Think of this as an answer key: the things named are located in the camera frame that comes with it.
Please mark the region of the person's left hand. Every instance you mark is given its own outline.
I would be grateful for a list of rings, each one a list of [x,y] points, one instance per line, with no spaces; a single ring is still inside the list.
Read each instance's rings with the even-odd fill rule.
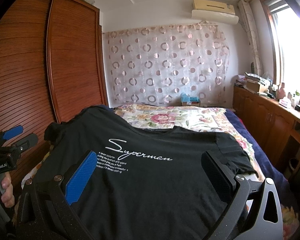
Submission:
[[[13,185],[9,172],[5,173],[4,178],[1,180],[1,186],[4,189],[4,193],[1,194],[1,201],[5,207],[10,208],[15,204],[13,195]]]

